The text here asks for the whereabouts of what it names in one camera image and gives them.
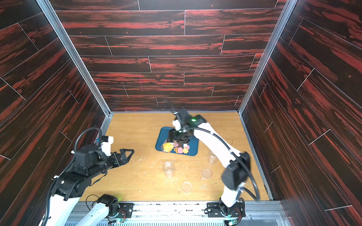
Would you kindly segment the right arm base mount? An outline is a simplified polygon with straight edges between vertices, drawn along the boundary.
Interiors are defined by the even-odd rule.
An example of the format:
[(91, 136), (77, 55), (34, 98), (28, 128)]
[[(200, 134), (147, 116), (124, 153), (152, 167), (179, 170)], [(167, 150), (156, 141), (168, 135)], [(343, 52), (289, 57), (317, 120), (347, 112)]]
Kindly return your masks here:
[(231, 218), (224, 221), (225, 226), (236, 226), (240, 221), (246, 217), (245, 213), (245, 200), (240, 198), (232, 207), (227, 207), (221, 199), (219, 202), (208, 202), (204, 213), (209, 218)]

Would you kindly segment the clear jar with yellow cookies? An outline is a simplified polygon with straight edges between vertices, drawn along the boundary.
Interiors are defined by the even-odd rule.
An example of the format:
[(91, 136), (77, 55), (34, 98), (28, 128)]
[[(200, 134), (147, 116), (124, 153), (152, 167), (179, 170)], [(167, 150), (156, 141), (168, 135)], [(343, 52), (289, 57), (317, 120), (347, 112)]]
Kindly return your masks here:
[(161, 151), (165, 153), (175, 152), (174, 148), (179, 148), (179, 144), (177, 143), (176, 146), (172, 146), (170, 144), (167, 144), (166, 142), (161, 146)]

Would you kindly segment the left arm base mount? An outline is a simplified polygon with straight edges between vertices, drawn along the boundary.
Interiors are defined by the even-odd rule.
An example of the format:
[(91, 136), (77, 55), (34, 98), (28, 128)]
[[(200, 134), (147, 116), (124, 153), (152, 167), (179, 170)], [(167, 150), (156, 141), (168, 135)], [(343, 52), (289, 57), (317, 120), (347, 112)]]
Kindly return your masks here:
[(127, 218), (132, 217), (134, 208), (134, 203), (132, 202), (119, 202), (117, 197), (104, 194), (92, 203), (92, 207), (98, 203), (101, 203), (108, 208), (106, 219), (109, 226), (122, 224)]

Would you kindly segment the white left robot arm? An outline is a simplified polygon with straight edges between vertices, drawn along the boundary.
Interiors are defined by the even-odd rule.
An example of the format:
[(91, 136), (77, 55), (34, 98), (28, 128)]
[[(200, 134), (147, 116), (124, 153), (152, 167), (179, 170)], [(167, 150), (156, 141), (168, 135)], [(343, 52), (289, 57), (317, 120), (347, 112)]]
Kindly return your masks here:
[(85, 190), (105, 177), (109, 170), (126, 165), (133, 149), (121, 149), (107, 156), (97, 145), (86, 145), (74, 152), (74, 159), (51, 186), (42, 226), (63, 226)]

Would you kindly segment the clear jar with mixed cookies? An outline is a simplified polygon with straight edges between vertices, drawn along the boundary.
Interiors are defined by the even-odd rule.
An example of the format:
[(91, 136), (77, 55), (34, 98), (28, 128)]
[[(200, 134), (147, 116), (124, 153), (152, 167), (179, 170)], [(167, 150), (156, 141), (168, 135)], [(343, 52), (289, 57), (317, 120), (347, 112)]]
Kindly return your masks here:
[(165, 162), (164, 165), (163, 165), (163, 171), (165, 173), (165, 176), (168, 178), (168, 179), (171, 179), (174, 177), (174, 174), (175, 174), (175, 169), (174, 169), (174, 166), (171, 162)]

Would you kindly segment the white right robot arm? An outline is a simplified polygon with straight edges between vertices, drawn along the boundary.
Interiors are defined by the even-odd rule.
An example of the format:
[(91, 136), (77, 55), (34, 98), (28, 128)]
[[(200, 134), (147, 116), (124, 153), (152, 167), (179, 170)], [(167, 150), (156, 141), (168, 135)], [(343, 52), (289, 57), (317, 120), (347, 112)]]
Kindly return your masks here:
[(179, 149), (177, 144), (187, 145), (190, 137), (194, 136), (213, 152), (225, 168), (221, 176), (224, 184), (223, 194), (219, 199), (221, 207), (225, 209), (234, 207), (242, 190), (249, 193), (255, 200), (259, 200), (257, 185), (254, 185), (256, 194), (244, 188), (248, 179), (255, 183), (251, 174), (249, 154), (242, 153), (228, 144), (201, 115), (192, 116), (188, 113), (182, 114), (181, 111), (174, 115), (174, 129), (170, 130), (161, 150), (166, 153), (177, 152)]

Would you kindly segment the clear jar with pink cookie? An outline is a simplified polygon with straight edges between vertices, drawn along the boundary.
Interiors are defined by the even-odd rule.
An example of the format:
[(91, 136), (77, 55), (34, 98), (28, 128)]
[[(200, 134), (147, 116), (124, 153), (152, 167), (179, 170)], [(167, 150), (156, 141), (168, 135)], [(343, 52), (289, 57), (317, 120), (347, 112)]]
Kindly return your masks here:
[(217, 156), (211, 150), (208, 153), (208, 162), (209, 164), (216, 164), (218, 162)]

